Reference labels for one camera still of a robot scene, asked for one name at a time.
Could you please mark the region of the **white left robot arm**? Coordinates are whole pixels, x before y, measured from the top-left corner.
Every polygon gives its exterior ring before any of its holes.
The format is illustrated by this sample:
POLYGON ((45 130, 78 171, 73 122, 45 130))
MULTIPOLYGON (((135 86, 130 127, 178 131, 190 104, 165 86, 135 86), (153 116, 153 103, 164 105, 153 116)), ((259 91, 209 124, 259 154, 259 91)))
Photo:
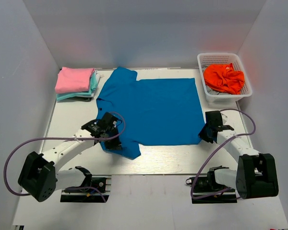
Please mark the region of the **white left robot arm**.
POLYGON ((60 138, 58 146, 42 153, 31 152, 25 159, 18 184, 38 202, 48 199, 53 192, 101 192, 92 185, 92 174, 82 166, 63 170, 63 166, 97 143, 103 143, 107 150, 120 150, 118 126, 124 125, 124 118, 116 112, 106 112, 101 119, 94 119, 71 137, 60 138))

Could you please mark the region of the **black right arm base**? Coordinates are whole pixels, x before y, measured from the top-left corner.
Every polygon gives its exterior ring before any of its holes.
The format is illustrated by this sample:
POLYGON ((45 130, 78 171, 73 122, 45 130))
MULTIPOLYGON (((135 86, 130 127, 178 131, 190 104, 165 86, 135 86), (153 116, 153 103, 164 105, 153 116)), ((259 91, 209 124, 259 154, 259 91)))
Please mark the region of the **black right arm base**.
POLYGON ((205 196, 201 199, 192 198, 192 204, 225 204, 225 203, 237 203, 236 192, 234 189, 230 189, 224 192, 218 192, 219 190, 226 189, 224 185, 217 185, 216 189, 208 183, 206 176, 200 176, 194 186, 192 193, 193 197, 205 196))

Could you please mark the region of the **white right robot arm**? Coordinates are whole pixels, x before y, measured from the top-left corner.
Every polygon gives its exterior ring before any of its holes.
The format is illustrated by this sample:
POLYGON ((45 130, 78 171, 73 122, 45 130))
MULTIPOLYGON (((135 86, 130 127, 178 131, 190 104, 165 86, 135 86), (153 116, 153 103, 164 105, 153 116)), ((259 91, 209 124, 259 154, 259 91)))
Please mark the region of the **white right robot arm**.
POLYGON ((275 197, 279 193, 276 163, 270 153, 261 153, 251 148, 229 124, 221 111, 205 113, 206 123, 199 138, 225 149, 238 164, 236 170, 217 166, 207 173, 208 187, 218 193, 230 188, 242 199, 275 197))

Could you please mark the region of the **blue t shirt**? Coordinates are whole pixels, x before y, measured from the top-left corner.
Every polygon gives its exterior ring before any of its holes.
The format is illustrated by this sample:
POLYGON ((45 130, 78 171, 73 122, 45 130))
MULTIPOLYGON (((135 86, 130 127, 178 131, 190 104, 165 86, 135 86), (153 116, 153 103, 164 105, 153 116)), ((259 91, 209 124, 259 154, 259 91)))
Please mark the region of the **blue t shirt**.
POLYGON ((140 145, 197 145, 204 127, 204 116, 195 79, 137 80, 137 72, 115 69, 96 100, 97 118, 105 112, 120 114, 126 124, 120 150, 112 150, 129 159, 141 155, 140 145))

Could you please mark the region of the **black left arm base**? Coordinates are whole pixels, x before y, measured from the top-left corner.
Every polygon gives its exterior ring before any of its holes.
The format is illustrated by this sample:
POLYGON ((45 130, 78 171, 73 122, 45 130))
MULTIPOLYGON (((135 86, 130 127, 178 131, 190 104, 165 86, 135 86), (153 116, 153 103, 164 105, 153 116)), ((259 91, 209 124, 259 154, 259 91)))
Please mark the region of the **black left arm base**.
POLYGON ((61 203, 105 203, 111 191, 111 176, 92 176, 80 186, 69 186, 62 190, 61 203))

